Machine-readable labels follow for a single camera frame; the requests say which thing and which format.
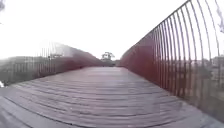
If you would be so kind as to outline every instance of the tree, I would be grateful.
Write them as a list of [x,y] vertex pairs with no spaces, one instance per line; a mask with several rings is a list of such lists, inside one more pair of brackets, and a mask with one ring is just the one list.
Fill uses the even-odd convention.
[[111,58],[114,58],[115,56],[111,52],[105,52],[102,55],[102,60],[111,60]]

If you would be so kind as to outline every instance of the fence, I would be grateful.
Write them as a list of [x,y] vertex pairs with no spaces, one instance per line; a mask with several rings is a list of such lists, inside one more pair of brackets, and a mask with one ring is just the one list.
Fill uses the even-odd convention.
[[59,43],[26,45],[17,51],[11,49],[1,54],[10,53],[14,54],[0,60],[0,81],[5,86],[86,66],[101,65],[101,61],[89,53]]
[[144,38],[155,42],[154,82],[224,121],[221,5],[221,0],[186,1]]

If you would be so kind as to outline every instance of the wooden plank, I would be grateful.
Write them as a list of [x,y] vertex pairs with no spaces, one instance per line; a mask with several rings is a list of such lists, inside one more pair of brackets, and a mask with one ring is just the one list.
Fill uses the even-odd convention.
[[0,102],[2,127],[223,127],[123,68],[85,68],[18,83],[0,90]]

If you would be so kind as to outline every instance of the vegetation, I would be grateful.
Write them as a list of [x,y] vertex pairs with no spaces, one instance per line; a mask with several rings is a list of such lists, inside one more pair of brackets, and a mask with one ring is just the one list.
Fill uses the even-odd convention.
[[103,62],[104,66],[106,67],[113,67],[115,66],[119,60],[112,60],[114,58],[114,54],[111,52],[105,52],[102,54],[101,61]]

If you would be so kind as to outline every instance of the vertical bar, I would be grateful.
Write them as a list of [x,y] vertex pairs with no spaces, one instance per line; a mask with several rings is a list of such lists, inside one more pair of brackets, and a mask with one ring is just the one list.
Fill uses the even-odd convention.
[[[209,38],[209,35],[208,35],[208,28],[207,28],[207,24],[206,24],[206,21],[205,21],[205,16],[204,16],[204,13],[203,13],[203,10],[202,10],[202,7],[201,7],[201,4],[200,4],[199,0],[197,0],[197,4],[199,6],[200,13],[201,13],[201,16],[202,16],[202,19],[203,19],[203,25],[204,25],[205,31],[206,31],[206,37],[207,37],[207,41],[208,41],[209,62],[210,62],[210,64],[212,64],[210,38]],[[201,98],[202,98],[201,100],[202,101],[203,101],[203,90],[204,90],[204,88],[202,86],[202,90],[201,90]]]
[[163,34],[162,34],[162,24],[160,24],[158,27],[159,27],[159,33],[160,33],[160,50],[161,50],[161,71],[160,71],[160,74],[161,74],[161,85],[162,85],[162,88],[164,88],[164,81],[165,81],[165,72],[164,72],[164,37],[163,37]]
[[159,86],[161,86],[160,83],[160,46],[159,46],[159,33],[158,33],[158,27],[155,29],[156,31],[156,48],[157,48],[157,52],[156,52],[156,65],[157,65],[157,83]]
[[186,73],[188,73],[188,81],[189,81],[189,85],[187,87],[187,96],[190,96],[191,95],[191,89],[192,89],[192,85],[191,85],[191,74],[192,74],[192,59],[191,59],[191,47],[190,47],[190,40],[189,40],[189,32],[188,32],[188,27],[187,27],[187,22],[186,22],[186,18],[184,16],[184,12],[183,12],[183,8],[181,8],[181,14],[182,14],[182,19],[184,21],[184,28],[185,28],[185,31],[186,31],[186,39],[187,39],[187,48],[188,48],[188,71]]
[[174,33],[174,26],[173,26],[173,15],[170,17],[170,23],[171,23],[171,31],[172,31],[172,37],[173,37],[173,51],[174,51],[174,88],[173,92],[176,95],[177,91],[177,54],[176,54],[176,38]]
[[[192,1],[190,1],[190,5],[191,5],[191,7],[192,7],[192,9],[193,9],[194,19],[196,20],[196,24],[197,24],[197,30],[198,30],[199,39],[200,39],[200,45],[201,45],[202,68],[204,69],[204,61],[203,61],[204,53],[203,53],[203,42],[202,42],[202,38],[201,38],[201,31],[200,31],[200,27],[199,27],[199,23],[198,23],[198,19],[197,19],[197,14],[196,14],[196,12],[195,12],[195,8],[194,8],[194,5],[193,5]],[[202,89],[203,86],[204,86],[204,85],[203,85],[203,82],[204,82],[204,80],[201,79],[201,89]]]
[[169,48],[170,48],[170,54],[171,54],[171,63],[169,65],[170,71],[169,71],[169,76],[170,78],[170,85],[168,87],[169,91],[173,93],[173,45],[172,45],[172,40],[171,40],[171,32],[170,32],[170,23],[169,19],[167,19],[167,27],[168,27],[168,35],[169,35]]
[[167,56],[169,56],[169,52],[168,52],[168,43],[167,43],[167,33],[166,33],[166,23],[163,22],[162,23],[162,33],[163,33],[163,47],[164,47],[164,53],[165,53],[165,62],[164,62],[164,88],[167,89],[168,86],[168,67],[167,67],[167,63],[169,64],[169,59],[167,58]]
[[177,12],[177,19],[178,19],[178,23],[179,23],[179,28],[180,28],[180,34],[181,34],[181,42],[182,42],[182,50],[183,50],[183,57],[184,57],[184,71],[183,71],[183,82],[180,82],[180,84],[183,83],[183,86],[181,87],[181,89],[183,90],[182,94],[180,95],[182,98],[185,98],[185,93],[186,93],[186,75],[187,75],[187,66],[186,66],[186,50],[185,50],[185,41],[184,41],[184,34],[183,34],[183,29],[182,29],[182,22],[180,20],[180,15],[179,15],[179,12]]
[[[152,40],[153,40],[153,68],[155,67],[155,71],[157,71],[157,66],[156,66],[156,42],[155,42],[155,30],[152,30]],[[153,82],[156,83],[156,75],[157,73],[154,74],[153,76]]]
[[160,33],[160,26],[157,27],[157,33],[158,33],[158,60],[159,60],[159,83],[162,87],[162,46],[161,46],[161,33]]
[[181,79],[181,53],[180,53],[180,42],[179,42],[179,34],[178,34],[178,28],[177,28],[177,23],[176,23],[176,17],[175,17],[175,13],[174,13],[174,15],[173,15],[173,19],[174,19],[174,27],[175,27],[175,31],[176,31],[176,39],[177,39],[177,49],[178,49],[178,55],[179,55],[179,57],[178,57],[178,63],[179,63],[179,65],[178,65],[178,72],[176,72],[177,73],[177,77],[178,77],[178,79],[177,79],[177,82],[178,82],[178,84],[177,84],[177,96],[180,96],[180,93],[181,93],[181,89],[183,89],[182,87],[180,87],[180,86],[182,86],[182,85],[184,85],[185,83],[180,83],[180,79]]
[[198,69],[198,64],[197,64],[197,49],[196,49],[196,41],[195,41],[195,37],[194,37],[194,29],[193,29],[193,27],[192,27],[192,21],[191,21],[191,16],[190,16],[190,12],[189,12],[189,10],[188,10],[188,7],[185,5],[185,8],[186,8],[186,11],[187,11],[187,16],[188,16],[188,20],[189,20],[189,23],[190,23],[190,28],[191,28],[191,34],[192,34],[192,39],[193,39],[193,47],[194,47],[194,53],[195,53],[195,60],[194,60],[194,65],[195,65],[195,67],[194,67],[194,75],[195,75],[195,77],[194,77],[194,81],[193,81],[193,83],[194,83],[194,86],[193,86],[193,97],[195,98],[195,96],[196,96],[196,79],[197,79],[197,69]]
[[[215,39],[216,39],[216,45],[217,45],[217,54],[218,54],[218,57],[220,56],[220,50],[219,50],[219,40],[218,40],[218,36],[217,36],[217,31],[216,31],[216,27],[215,27],[215,21],[214,21],[214,17],[212,15],[212,12],[211,12],[211,9],[209,7],[209,4],[208,4],[208,1],[205,0],[205,3],[206,3],[206,6],[208,8],[208,11],[209,11],[209,15],[211,17],[211,20],[212,20],[212,26],[213,26],[213,29],[215,31]],[[220,60],[218,58],[218,76],[220,76]],[[218,87],[220,87],[220,79],[218,78]]]

